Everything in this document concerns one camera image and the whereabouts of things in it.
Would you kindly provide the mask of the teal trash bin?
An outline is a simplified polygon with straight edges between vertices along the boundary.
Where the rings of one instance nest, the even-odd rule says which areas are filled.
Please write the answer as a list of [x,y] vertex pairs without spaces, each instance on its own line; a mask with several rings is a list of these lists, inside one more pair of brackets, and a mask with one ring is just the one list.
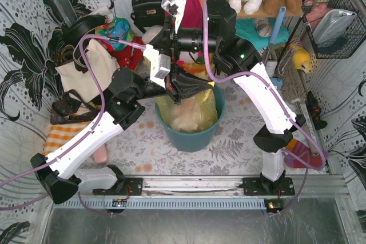
[[225,113],[225,99],[221,89],[215,86],[212,90],[216,100],[218,121],[212,127],[199,133],[181,133],[168,127],[161,119],[158,106],[155,103],[157,118],[164,128],[168,140],[177,150],[192,153],[204,149],[211,142],[214,132]]

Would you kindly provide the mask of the yellow trash bag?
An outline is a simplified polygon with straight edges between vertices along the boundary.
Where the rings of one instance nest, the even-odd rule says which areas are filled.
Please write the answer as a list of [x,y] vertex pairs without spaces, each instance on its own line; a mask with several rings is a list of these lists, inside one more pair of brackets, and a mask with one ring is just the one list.
[[165,95],[155,98],[161,119],[171,129],[181,133],[199,133],[218,121],[216,100],[212,89],[202,91],[179,104]]

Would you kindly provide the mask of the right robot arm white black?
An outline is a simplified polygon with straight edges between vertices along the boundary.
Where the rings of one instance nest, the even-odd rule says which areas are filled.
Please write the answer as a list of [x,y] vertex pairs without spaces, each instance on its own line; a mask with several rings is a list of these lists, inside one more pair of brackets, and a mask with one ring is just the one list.
[[202,53],[208,73],[213,68],[226,74],[227,80],[239,85],[264,119],[264,126],[254,136],[263,156],[258,177],[245,179],[246,195],[294,195],[292,179],[284,169],[285,148],[293,133],[305,123],[303,115],[294,113],[281,98],[268,76],[254,46],[236,35],[236,12],[226,0],[207,0],[202,5],[202,26],[183,28],[186,0],[162,0],[166,12],[163,28],[154,47],[167,54],[169,64],[154,73],[175,102],[206,90],[197,78],[175,61],[181,52]]

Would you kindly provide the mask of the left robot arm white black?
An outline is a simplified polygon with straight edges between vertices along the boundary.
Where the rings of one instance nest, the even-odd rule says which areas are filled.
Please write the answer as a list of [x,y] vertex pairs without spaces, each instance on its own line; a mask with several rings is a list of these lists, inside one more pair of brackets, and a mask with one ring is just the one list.
[[127,67],[117,69],[108,86],[113,96],[106,107],[62,147],[48,155],[36,154],[31,158],[37,179],[56,205],[81,192],[90,191],[96,195],[131,193],[125,175],[117,166],[107,165],[100,169],[80,169],[80,166],[109,139],[139,119],[145,111],[140,99],[171,95],[173,101],[179,103],[214,86],[214,82],[191,75],[180,67],[170,76],[170,85],[163,87]]

